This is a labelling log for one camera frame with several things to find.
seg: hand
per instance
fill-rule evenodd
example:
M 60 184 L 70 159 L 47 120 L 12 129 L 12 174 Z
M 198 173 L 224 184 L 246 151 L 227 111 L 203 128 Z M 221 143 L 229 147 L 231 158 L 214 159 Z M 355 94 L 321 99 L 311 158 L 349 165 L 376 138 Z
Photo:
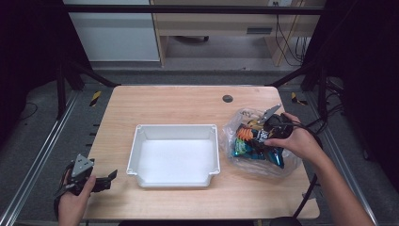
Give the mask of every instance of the hand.
M 300 122 L 299 118 L 289 113 L 283 113 L 289 120 L 294 123 Z M 322 153 L 322 149 L 317 141 L 305 129 L 294 126 L 293 133 L 286 139 L 271 138 L 264 142 L 267 146 L 275 146 L 285 148 L 293 152 L 296 156 L 308 160 L 315 161 L 318 153 Z
M 85 214 L 91 190 L 95 184 L 96 176 L 92 175 L 88 178 L 79 196 L 75 196 L 68 191 L 61 197 L 58 206 L 59 226 L 76 226 L 80 223 Z

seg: finger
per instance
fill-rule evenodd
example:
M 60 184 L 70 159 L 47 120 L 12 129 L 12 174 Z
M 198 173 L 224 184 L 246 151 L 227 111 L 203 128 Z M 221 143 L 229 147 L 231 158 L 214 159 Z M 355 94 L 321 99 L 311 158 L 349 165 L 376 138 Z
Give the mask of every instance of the finger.
M 300 122 L 300 120 L 299 120 L 299 118 L 298 118 L 297 116 L 291 115 L 291 114 L 288 113 L 288 112 L 284 112 L 284 113 L 282 113 L 282 114 L 284 114 L 284 115 L 285 115 L 289 120 L 291 120 L 291 121 Z
M 88 199 L 88 197 L 90 196 L 91 190 L 93 189 L 93 187 L 96 184 L 96 176 L 91 175 L 88 180 L 85 183 L 85 186 L 82 189 L 82 192 L 80 193 L 79 196 L 83 196 L 86 197 Z

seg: gray floor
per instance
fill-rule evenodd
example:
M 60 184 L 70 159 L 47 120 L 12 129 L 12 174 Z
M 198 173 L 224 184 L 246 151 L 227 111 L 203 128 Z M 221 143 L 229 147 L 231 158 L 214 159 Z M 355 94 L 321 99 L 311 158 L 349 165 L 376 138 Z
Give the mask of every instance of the gray floor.
M 122 84 L 172 84 L 172 85 L 255 85 L 269 84 L 288 74 L 295 67 L 281 65 L 276 68 L 271 64 L 262 38 L 226 38 L 211 37 L 208 42 L 171 39 L 168 48 L 167 65 L 143 67 L 141 64 L 135 71 L 105 70 L 98 73 Z M 76 96 L 65 127 L 55 142 L 32 190 L 28 191 L 24 205 L 20 209 L 17 222 L 20 225 L 55 225 L 53 214 L 53 193 L 65 166 L 78 153 L 87 155 L 90 151 L 98 124 L 112 93 L 96 81 L 84 76 L 87 83 L 83 91 L 69 91 L 69 96 Z M 298 88 L 301 78 L 297 78 L 279 88 L 279 93 L 286 111 L 299 116 L 303 122 L 311 122 L 317 118 L 311 105 L 294 104 L 291 93 L 295 92 L 299 100 L 311 102 L 313 92 L 303 93 Z M 102 95 L 96 106 L 89 106 L 92 95 L 100 90 Z M 329 107 L 340 100 L 333 96 L 329 99 Z M 56 83 L 52 82 L 32 90 L 28 96 L 26 109 L 22 114 L 29 118 L 19 121 L 12 136 L 2 147 L 0 153 L 0 210 L 5 211 L 18 193 L 20 185 L 29 174 L 30 167 L 42 149 L 43 143 L 56 122 Z M 399 225 L 399 196 L 393 189 L 379 165 L 365 161 L 356 135 L 340 112 L 329 119 L 328 131 L 340 147 L 345 161 L 354 174 L 357 183 L 367 202 L 373 210 L 379 225 Z M 327 154 L 336 152 L 328 145 L 326 135 L 321 136 Z M 305 163 L 309 176 L 312 171 Z M 326 201 L 320 187 L 314 190 L 321 215 L 317 219 L 303 220 L 304 225 L 332 225 Z M 117 222 L 96 222 L 103 225 L 115 225 Z

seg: white cabinet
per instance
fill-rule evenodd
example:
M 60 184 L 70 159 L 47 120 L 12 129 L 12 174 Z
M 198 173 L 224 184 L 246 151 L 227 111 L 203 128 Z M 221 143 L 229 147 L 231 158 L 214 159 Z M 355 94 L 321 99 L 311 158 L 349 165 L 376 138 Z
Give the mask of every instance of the white cabinet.
M 64 0 L 64 4 L 148 5 L 148 0 Z M 150 13 L 70 13 L 90 62 L 159 61 Z

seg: white plastic tray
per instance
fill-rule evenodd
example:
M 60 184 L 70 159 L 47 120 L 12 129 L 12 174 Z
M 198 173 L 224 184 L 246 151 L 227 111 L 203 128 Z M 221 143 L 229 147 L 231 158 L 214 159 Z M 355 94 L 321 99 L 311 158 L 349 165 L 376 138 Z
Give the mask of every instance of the white plastic tray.
M 216 125 L 138 125 L 126 171 L 143 187 L 208 186 L 220 173 Z

